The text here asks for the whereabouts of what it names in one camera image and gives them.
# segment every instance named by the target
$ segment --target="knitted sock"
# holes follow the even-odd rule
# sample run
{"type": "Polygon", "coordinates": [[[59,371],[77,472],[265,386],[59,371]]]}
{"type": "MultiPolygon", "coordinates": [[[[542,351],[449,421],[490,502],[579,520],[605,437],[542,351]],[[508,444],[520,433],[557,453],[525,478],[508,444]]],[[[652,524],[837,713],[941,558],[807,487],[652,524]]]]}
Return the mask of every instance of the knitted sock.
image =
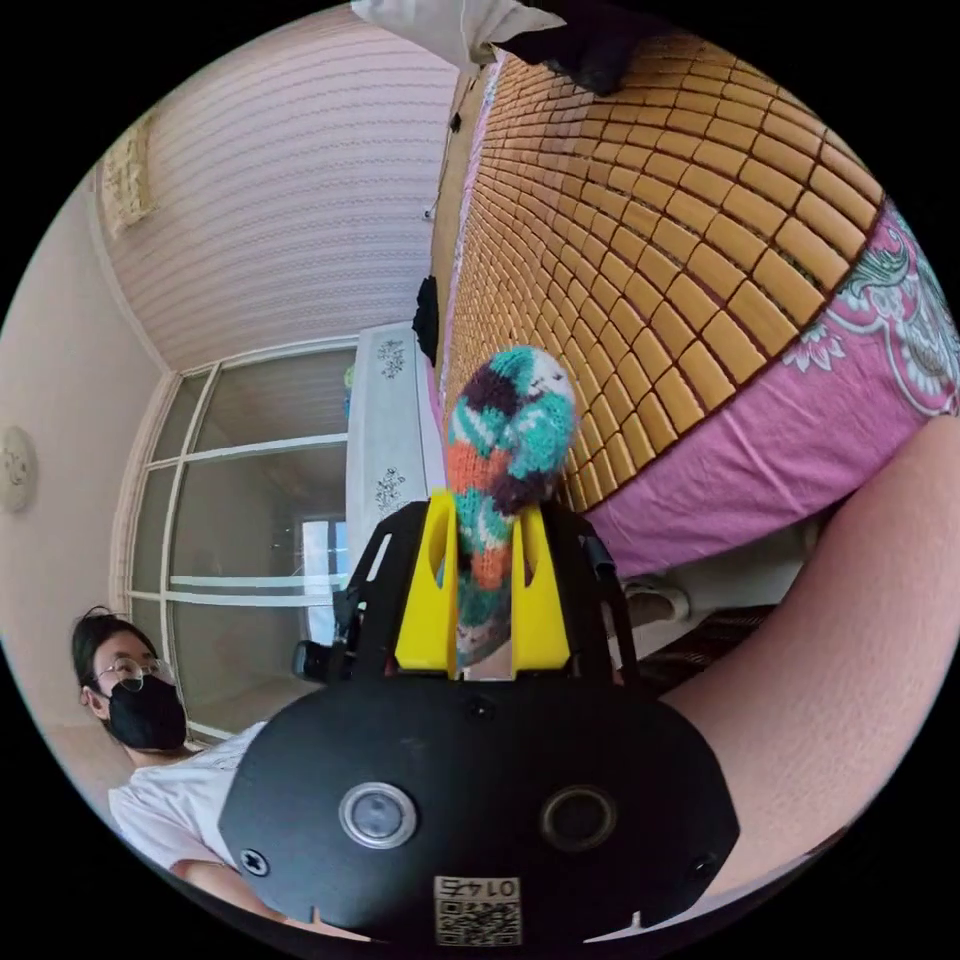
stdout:
{"type": "Polygon", "coordinates": [[[553,495],[574,419],[566,372],[534,347],[496,354],[457,398],[447,474],[457,506],[461,669],[510,639],[513,522],[553,495]]]}

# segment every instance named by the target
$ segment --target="qr code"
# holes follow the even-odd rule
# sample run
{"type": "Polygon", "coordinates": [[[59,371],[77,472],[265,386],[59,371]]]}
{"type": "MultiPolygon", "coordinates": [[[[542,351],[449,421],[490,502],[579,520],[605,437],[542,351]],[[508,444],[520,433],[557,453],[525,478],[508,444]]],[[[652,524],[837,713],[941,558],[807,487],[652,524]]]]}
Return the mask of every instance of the qr code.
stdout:
{"type": "Polygon", "coordinates": [[[510,947],[522,942],[518,901],[437,900],[437,944],[510,947]]]}

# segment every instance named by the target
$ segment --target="screw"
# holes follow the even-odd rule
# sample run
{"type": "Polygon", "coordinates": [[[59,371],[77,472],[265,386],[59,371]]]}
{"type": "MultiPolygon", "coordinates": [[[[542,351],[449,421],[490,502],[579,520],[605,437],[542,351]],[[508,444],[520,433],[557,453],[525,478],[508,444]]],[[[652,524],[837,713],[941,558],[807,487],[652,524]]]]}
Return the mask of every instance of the screw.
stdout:
{"type": "Polygon", "coordinates": [[[492,720],[493,704],[483,697],[472,697],[467,702],[467,716],[473,720],[492,720]]]}
{"type": "Polygon", "coordinates": [[[717,858],[712,853],[705,853],[690,865],[690,877],[693,880],[709,880],[717,872],[717,858]]]}
{"type": "Polygon", "coordinates": [[[244,870],[255,877],[265,877],[270,872],[270,864],[267,863],[266,857],[257,853],[256,850],[241,851],[240,862],[244,870]]]}

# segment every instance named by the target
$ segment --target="eyeglasses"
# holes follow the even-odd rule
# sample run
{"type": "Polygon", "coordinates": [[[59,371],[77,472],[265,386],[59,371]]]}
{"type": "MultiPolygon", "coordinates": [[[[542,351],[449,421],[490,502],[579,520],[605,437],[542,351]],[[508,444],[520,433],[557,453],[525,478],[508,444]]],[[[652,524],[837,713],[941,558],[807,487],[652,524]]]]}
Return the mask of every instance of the eyeglasses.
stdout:
{"type": "Polygon", "coordinates": [[[116,674],[117,683],[126,687],[127,690],[133,691],[143,688],[143,678],[147,676],[156,677],[171,686],[175,683],[170,665],[153,657],[143,664],[137,663],[131,657],[117,657],[106,670],[102,670],[94,677],[94,682],[99,681],[101,677],[108,673],[116,674]]]}

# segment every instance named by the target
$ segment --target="glass door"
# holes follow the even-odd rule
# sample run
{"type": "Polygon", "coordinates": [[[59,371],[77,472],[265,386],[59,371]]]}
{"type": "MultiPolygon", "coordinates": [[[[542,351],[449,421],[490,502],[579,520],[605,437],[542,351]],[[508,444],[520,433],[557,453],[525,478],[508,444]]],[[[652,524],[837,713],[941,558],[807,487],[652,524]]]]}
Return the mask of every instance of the glass door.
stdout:
{"type": "Polygon", "coordinates": [[[315,689],[292,663],[301,641],[333,642],[333,592],[350,575],[354,356],[337,341],[215,365],[185,378],[170,408],[130,596],[138,626],[159,631],[198,735],[238,733],[315,689]]]}

